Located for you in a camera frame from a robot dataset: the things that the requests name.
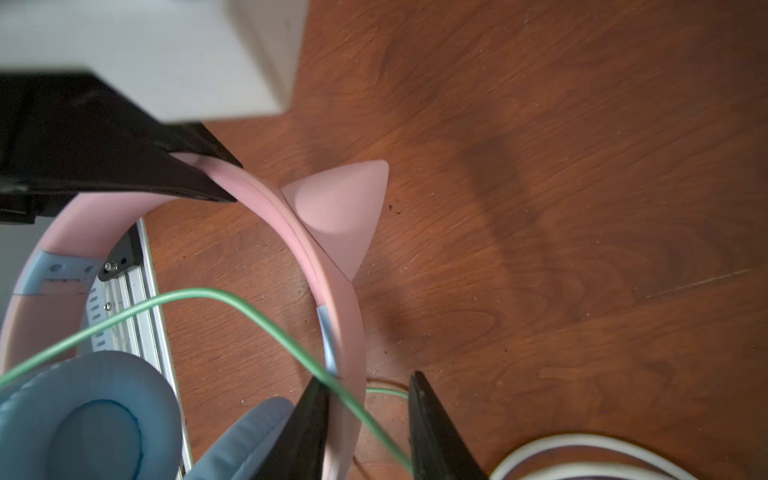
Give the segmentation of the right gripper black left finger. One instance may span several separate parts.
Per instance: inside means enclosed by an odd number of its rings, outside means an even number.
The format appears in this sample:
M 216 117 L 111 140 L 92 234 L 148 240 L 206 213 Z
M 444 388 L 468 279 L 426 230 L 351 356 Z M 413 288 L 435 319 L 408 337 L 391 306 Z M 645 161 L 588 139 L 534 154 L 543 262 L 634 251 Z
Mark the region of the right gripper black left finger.
M 252 479 L 320 480 L 330 389 L 314 377 Z

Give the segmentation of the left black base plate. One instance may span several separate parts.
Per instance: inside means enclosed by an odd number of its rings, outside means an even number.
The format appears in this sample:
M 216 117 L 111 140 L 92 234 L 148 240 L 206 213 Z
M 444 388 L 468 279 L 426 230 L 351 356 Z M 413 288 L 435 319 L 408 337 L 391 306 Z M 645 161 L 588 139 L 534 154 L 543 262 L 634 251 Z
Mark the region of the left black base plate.
M 98 279 L 102 282 L 113 280 L 134 267 L 143 264 L 143 251 L 138 225 L 133 225 L 114 246 L 108 255 Z

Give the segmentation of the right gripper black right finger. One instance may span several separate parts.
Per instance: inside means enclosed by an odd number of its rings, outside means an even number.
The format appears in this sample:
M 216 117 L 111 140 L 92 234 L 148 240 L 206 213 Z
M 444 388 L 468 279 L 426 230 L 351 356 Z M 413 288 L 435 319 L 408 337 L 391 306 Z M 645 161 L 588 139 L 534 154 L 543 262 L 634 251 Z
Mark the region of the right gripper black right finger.
M 416 480 L 488 479 L 421 371 L 410 379 L 408 416 Z

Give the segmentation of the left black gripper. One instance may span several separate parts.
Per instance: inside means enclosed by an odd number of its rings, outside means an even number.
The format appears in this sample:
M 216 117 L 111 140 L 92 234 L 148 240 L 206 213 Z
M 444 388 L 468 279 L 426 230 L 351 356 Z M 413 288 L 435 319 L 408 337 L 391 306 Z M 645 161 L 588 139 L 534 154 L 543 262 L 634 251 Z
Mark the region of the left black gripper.
M 77 193 L 141 192 L 231 203 L 201 170 L 168 154 L 242 163 L 200 122 L 154 121 L 88 75 L 1 76 L 1 220 L 32 224 Z

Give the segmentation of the aluminium mounting rail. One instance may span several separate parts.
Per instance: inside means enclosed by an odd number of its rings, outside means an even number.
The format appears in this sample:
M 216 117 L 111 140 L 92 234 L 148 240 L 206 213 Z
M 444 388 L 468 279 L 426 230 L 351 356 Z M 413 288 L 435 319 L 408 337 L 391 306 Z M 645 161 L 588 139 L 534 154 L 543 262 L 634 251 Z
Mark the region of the aluminium mounting rail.
M 107 282 L 100 281 L 97 274 L 86 300 L 82 329 L 99 325 L 159 294 L 145 222 L 140 219 L 135 224 L 139 229 L 143 264 Z M 180 394 L 161 307 L 142 311 L 95 334 L 76 348 L 79 355 L 107 350 L 142 358 L 163 375 L 175 395 Z

